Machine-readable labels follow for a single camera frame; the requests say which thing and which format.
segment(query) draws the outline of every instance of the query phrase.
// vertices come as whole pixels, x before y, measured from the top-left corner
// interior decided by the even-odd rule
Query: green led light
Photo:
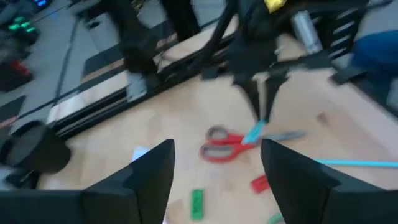
[[[32,32],[33,30],[35,30],[35,28],[31,27],[31,28],[27,29],[26,32]]]
[[[25,18],[23,16],[18,16],[17,18],[14,19],[14,22],[20,22],[23,21]]]
[[[18,24],[13,24],[13,25],[9,25],[8,26],[8,29],[10,29],[10,30],[16,30],[16,29],[18,29],[19,28],[19,25]]]
[[[21,27],[25,28],[25,27],[27,27],[29,25],[30,25],[30,22],[24,22],[23,24],[21,24]]]

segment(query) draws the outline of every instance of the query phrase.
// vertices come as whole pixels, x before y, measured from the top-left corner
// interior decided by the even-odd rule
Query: wooden table
[[[204,31],[167,54],[183,57],[200,48],[210,33]],[[279,40],[283,45],[281,58],[303,54],[293,39],[282,36]],[[277,96],[267,131],[304,129],[308,136],[284,145],[312,158],[398,161],[398,125],[391,115],[355,87],[333,86],[328,81],[331,70],[296,71],[290,75]],[[118,88],[125,84],[123,76],[118,76]],[[109,94],[109,89],[101,92],[102,87],[96,87],[83,93],[80,101],[87,104],[90,97],[95,101]],[[76,110],[81,106],[77,102],[75,98],[69,105],[58,105],[49,120]],[[278,212],[274,196],[270,190],[256,195],[249,186],[252,179],[264,174],[259,148],[227,164],[212,164],[198,156],[204,134],[214,124],[245,133],[254,125],[254,119],[242,94],[231,86],[231,78],[206,82],[193,78],[70,139],[67,143],[73,156],[69,165],[58,174],[44,176],[40,187],[88,187],[129,164],[135,147],[152,148],[172,138],[176,161],[167,207],[169,223],[192,223],[190,193],[201,188],[205,189],[205,218],[196,223],[266,223]],[[394,169],[335,168],[385,189],[398,189]]]

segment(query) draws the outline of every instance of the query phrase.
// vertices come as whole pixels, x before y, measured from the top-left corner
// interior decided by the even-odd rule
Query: light blue stick
[[[360,166],[360,167],[394,167],[398,168],[398,162],[387,161],[349,161],[341,159],[315,159],[325,165]]]
[[[251,130],[247,135],[244,136],[242,140],[242,144],[248,144],[248,143],[254,143],[257,142],[261,133],[262,129],[266,125],[266,121],[264,119],[261,119]]]

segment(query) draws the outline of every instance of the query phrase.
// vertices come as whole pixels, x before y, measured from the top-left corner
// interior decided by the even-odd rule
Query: scissor blade
[[[301,138],[306,134],[307,134],[306,131],[289,131],[281,134],[267,134],[263,138],[271,139],[273,141],[286,141],[286,140]]]

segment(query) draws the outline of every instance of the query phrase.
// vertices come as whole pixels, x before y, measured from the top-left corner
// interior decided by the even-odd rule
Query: red scissors handle
[[[255,144],[214,145],[204,144],[200,148],[200,155],[210,162],[229,162],[240,153],[254,148]]]
[[[206,133],[206,140],[215,145],[239,144],[243,138],[243,134],[231,133],[221,126],[213,126]]]

